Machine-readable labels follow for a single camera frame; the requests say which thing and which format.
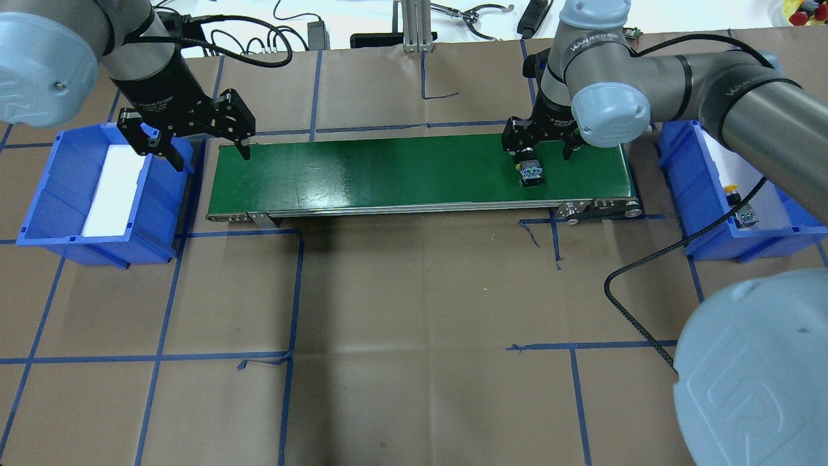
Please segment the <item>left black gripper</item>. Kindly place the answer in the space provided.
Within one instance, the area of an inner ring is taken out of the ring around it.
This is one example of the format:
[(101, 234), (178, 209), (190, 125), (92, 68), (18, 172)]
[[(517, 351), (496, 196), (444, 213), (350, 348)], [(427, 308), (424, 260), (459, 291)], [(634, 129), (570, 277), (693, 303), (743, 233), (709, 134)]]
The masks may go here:
[(118, 119), (116, 128), (137, 154), (168, 161), (177, 172), (184, 159), (172, 135), (211, 135), (233, 142), (243, 160), (251, 159), (256, 118), (236, 89), (215, 100), (204, 93), (180, 45), (122, 45), (103, 57), (110, 79), (142, 119)]

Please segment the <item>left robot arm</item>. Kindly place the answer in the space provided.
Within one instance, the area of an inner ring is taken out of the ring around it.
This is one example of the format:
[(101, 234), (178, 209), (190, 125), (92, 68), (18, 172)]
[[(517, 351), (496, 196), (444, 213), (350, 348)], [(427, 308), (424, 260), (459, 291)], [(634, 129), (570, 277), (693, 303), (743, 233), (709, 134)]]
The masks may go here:
[(105, 71), (128, 102), (116, 126), (139, 155), (182, 171), (172, 140), (211, 135), (250, 159), (254, 115), (235, 89), (207, 97), (184, 47), (207, 42), (184, 28), (169, 30), (149, 1), (3, 1), (2, 121), (39, 129), (67, 124)]

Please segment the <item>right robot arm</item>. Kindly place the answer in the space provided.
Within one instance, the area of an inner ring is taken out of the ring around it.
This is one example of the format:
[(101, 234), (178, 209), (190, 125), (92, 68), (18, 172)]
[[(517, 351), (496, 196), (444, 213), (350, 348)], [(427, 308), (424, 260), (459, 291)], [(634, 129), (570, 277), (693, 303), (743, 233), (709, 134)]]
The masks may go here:
[[(653, 56), (624, 35), (629, 1), (567, 1), (532, 114), (509, 118), (503, 150), (519, 157), (546, 141), (565, 155), (583, 145), (629, 144), (654, 123), (697, 119), (760, 172), (748, 203), (774, 183), (826, 222), (826, 103), (763, 54), (728, 36), (689, 34), (733, 50)], [(681, 331), (674, 356), (625, 309), (612, 281), (735, 216), (737, 207), (604, 280), (610, 303), (670, 366), (675, 415), (698, 465), (826, 464), (826, 268), (731, 284), (707, 298)]]

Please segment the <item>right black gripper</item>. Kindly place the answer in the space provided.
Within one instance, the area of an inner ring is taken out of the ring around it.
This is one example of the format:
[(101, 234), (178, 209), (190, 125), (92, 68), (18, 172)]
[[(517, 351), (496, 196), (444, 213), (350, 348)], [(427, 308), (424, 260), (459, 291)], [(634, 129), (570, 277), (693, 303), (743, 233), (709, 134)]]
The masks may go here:
[(538, 89), (530, 119), (511, 116), (502, 132), (502, 150), (512, 159), (535, 159), (534, 146), (540, 142), (563, 141), (562, 156), (570, 161), (583, 146), (571, 107), (553, 102)]

